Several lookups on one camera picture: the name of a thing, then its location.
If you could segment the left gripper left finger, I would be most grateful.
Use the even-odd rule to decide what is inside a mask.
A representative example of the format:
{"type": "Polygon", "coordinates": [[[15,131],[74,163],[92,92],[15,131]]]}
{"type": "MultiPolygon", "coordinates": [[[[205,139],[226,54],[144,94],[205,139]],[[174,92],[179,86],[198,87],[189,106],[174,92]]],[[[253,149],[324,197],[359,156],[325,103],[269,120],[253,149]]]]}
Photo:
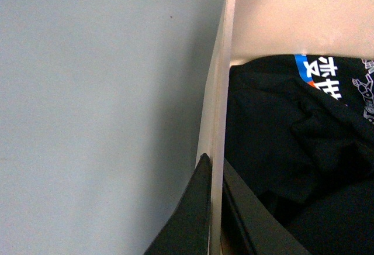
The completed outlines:
{"type": "Polygon", "coordinates": [[[145,254],[208,254],[211,161],[204,153],[175,211],[145,254]]]}

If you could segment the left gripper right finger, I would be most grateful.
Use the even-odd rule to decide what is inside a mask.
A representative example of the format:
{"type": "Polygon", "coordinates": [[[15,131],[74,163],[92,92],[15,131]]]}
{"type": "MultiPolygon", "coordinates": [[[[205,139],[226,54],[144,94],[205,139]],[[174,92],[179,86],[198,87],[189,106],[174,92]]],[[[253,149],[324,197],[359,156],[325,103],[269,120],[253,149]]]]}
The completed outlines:
{"type": "Polygon", "coordinates": [[[310,253],[268,212],[228,161],[223,170],[222,253],[310,253]]]}

